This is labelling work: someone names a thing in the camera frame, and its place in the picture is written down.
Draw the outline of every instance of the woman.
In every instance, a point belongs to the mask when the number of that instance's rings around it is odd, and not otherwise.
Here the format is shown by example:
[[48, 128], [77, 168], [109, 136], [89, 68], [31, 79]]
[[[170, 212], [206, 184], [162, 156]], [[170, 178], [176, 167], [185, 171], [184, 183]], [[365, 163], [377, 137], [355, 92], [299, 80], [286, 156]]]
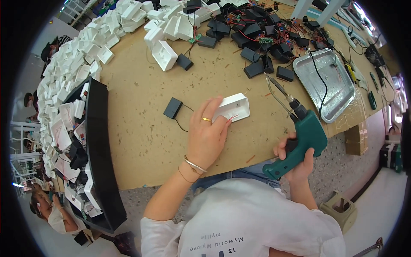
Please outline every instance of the woman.
[[34, 184], [35, 190], [31, 195], [30, 208], [41, 219], [61, 234], [75, 234], [85, 229], [84, 223], [74, 219], [63, 206], [60, 205], [57, 195], [53, 194], [53, 202], [42, 190], [40, 185]]
[[[291, 201], [281, 193], [278, 181], [261, 172], [267, 162], [199, 179], [218, 158], [227, 137], [231, 121], [219, 116], [211, 123], [221, 102], [221, 96], [210, 98], [193, 113], [187, 159], [148, 202], [141, 219], [143, 257], [345, 256], [338, 223], [318, 210], [309, 189], [312, 148], [284, 176]], [[274, 148], [282, 160], [286, 140]], [[174, 224], [171, 219], [195, 181], [196, 193], [202, 191], [198, 188], [205, 191], [193, 199], [187, 221]]]

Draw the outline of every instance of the workbench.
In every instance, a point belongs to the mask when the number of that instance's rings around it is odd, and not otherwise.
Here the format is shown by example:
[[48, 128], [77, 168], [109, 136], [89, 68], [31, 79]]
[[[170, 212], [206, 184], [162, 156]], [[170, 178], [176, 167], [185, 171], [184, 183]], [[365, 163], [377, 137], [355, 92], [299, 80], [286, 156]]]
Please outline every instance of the workbench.
[[[277, 14], [281, 18], [289, 18], [292, 11], [290, 6], [281, 4]], [[209, 29], [207, 23], [201, 24], [200, 33], [204, 34]], [[325, 29], [334, 39], [336, 49], [349, 58], [349, 43], [343, 31], [329, 24]], [[355, 28], [354, 31], [365, 40], [369, 38], [365, 31]], [[175, 120], [163, 115], [172, 97], [194, 110], [209, 97], [219, 94], [228, 97], [243, 93], [249, 100], [250, 116], [231, 124], [225, 147], [208, 169], [207, 176], [274, 157], [273, 146], [279, 138], [294, 131], [294, 124], [270, 95], [263, 74], [247, 78], [243, 69], [249, 63], [240, 56], [241, 49], [231, 38], [223, 38], [215, 49], [194, 45], [190, 53], [193, 67], [185, 71], [176, 64], [163, 72], [143, 40], [145, 35], [146, 31], [141, 26], [131, 35], [124, 36], [111, 49], [114, 59], [104, 65], [101, 72], [100, 81], [109, 90], [109, 141], [119, 189], [161, 185], [183, 160], [187, 153], [188, 133], [181, 130]], [[184, 54], [190, 47], [182, 40], [168, 43], [177, 54]], [[353, 51], [351, 57], [367, 79], [377, 109], [371, 109], [368, 92], [356, 87], [355, 98], [337, 120], [331, 124], [322, 122], [328, 138], [359, 124], [386, 105], [382, 101], [381, 90], [379, 94], [376, 92], [369, 75], [370, 72], [376, 75], [373, 65], [364, 55]], [[273, 59], [273, 64], [276, 68], [278, 62]], [[297, 76], [293, 82], [280, 81], [280, 84], [307, 109], [316, 109]], [[383, 90], [388, 101], [394, 98], [389, 85]], [[286, 103], [281, 94], [277, 96]], [[183, 106], [177, 115], [185, 130], [189, 128], [191, 114], [192, 111]]]

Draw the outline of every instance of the aluminum tray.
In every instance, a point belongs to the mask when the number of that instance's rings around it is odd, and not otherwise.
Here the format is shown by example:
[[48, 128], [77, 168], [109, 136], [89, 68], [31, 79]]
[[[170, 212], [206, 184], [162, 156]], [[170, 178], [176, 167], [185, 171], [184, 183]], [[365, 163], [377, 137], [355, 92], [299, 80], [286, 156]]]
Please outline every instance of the aluminum tray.
[[[318, 72], [328, 87], [321, 118], [326, 123], [332, 123], [354, 99], [355, 87], [343, 64], [333, 51], [324, 49], [313, 52], [312, 55]], [[315, 71], [311, 56], [306, 54], [295, 59], [293, 67], [317, 110], [319, 110], [326, 88]]]

